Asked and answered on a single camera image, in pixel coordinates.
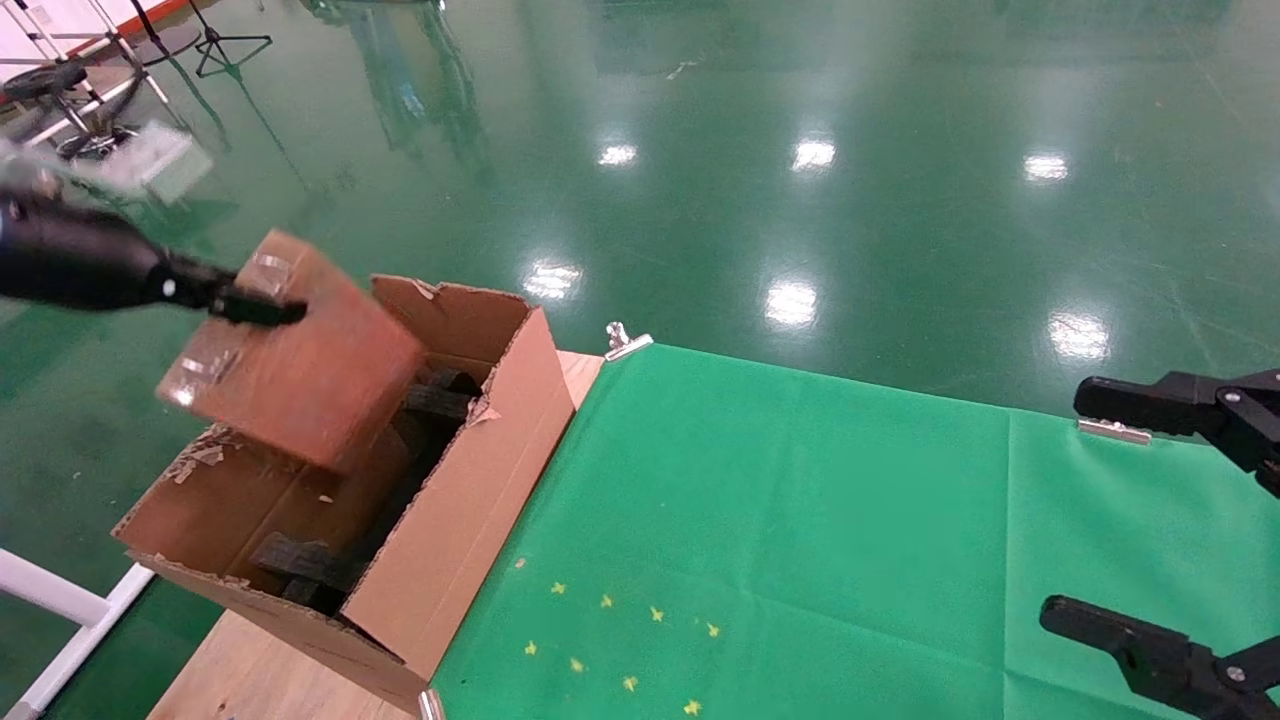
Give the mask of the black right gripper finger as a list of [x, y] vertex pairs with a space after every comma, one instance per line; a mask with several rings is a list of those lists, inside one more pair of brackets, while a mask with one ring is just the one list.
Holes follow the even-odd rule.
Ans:
[[1048, 597], [1047, 632], [1108, 653], [1133, 694], [1197, 719], [1277, 719], [1279, 638], [1226, 656], [1165, 626], [1085, 603]]
[[1091, 420], [1167, 436], [1199, 436], [1279, 495], [1279, 372], [1230, 379], [1170, 372], [1152, 384], [1092, 375], [1073, 407]]

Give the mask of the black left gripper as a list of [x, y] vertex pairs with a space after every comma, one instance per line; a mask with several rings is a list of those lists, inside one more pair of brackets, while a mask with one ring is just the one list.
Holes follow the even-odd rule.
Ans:
[[170, 263], [131, 222], [35, 195], [3, 196], [1, 292], [6, 299], [105, 313], [169, 302], [233, 324], [291, 325], [306, 301], [237, 284], [205, 263]]

